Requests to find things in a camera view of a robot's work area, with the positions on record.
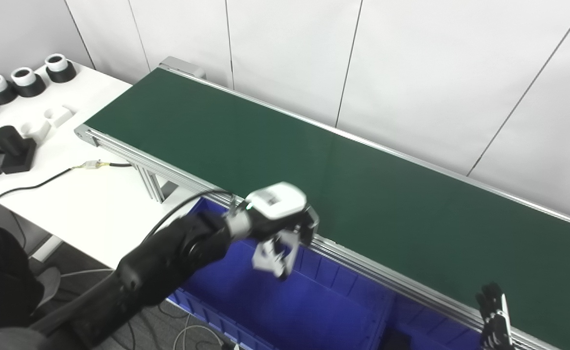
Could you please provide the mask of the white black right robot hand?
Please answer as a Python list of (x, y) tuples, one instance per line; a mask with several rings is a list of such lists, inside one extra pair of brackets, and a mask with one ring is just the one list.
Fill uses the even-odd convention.
[(514, 350), (509, 308), (497, 283), (485, 284), (476, 294), (483, 328), (479, 344), (483, 350)]

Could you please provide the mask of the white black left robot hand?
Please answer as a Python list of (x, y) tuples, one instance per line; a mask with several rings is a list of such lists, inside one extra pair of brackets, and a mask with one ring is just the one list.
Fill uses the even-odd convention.
[(310, 246), (319, 228), (319, 215), (307, 195), (289, 182), (255, 190), (237, 206), (249, 220), (246, 237), (264, 242), (283, 230), (299, 235)]

